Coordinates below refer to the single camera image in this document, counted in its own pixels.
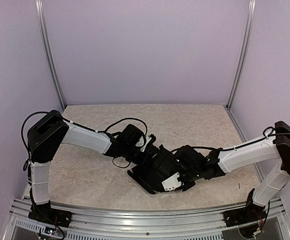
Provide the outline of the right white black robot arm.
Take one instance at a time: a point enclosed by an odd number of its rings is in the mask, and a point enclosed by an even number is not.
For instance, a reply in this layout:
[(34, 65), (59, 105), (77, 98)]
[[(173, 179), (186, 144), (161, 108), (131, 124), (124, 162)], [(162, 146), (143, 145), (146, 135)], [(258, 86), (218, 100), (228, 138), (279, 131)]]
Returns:
[(260, 186), (251, 191), (246, 207), (240, 211), (242, 220), (251, 222), (260, 208), (290, 181), (290, 126), (285, 122), (278, 121), (274, 127), (266, 128), (261, 137), (230, 148), (214, 149), (199, 157), (198, 163), (191, 163), (182, 174), (182, 180), (210, 180), (267, 160), (275, 160), (276, 165)]

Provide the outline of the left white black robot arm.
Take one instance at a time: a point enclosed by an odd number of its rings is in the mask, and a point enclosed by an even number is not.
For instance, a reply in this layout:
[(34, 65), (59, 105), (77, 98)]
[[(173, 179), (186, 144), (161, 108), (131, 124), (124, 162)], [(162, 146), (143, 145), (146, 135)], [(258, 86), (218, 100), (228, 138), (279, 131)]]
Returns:
[(30, 198), (35, 214), (48, 223), (55, 217), (49, 196), (49, 169), (51, 161), (62, 146), (86, 149), (113, 159), (124, 158), (137, 164), (141, 157), (151, 155), (156, 137), (129, 124), (124, 130), (109, 133), (109, 128), (95, 130), (63, 117), (59, 111), (37, 111), (22, 123), (20, 135), (28, 158)]

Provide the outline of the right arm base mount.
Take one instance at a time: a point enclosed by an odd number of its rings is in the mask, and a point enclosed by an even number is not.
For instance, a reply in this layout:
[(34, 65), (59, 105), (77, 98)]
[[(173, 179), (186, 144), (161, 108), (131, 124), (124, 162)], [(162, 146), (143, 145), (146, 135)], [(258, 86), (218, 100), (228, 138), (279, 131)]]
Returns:
[(255, 205), (253, 202), (254, 191), (255, 189), (252, 189), (249, 192), (246, 205), (244, 207), (234, 210), (227, 210), (223, 213), (226, 227), (247, 224), (258, 220), (264, 220), (266, 218), (267, 214), (265, 212), (265, 207)]

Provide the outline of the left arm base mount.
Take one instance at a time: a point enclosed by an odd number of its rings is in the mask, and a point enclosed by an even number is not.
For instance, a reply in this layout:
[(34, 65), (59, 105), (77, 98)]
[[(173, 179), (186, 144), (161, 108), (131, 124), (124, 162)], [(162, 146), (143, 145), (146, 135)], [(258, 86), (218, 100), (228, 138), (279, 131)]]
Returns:
[(40, 205), (32, 202), (28, 217), (38, 222), (68, 228), (72, 213), (70, 211), (52, 208), (50, 201)]

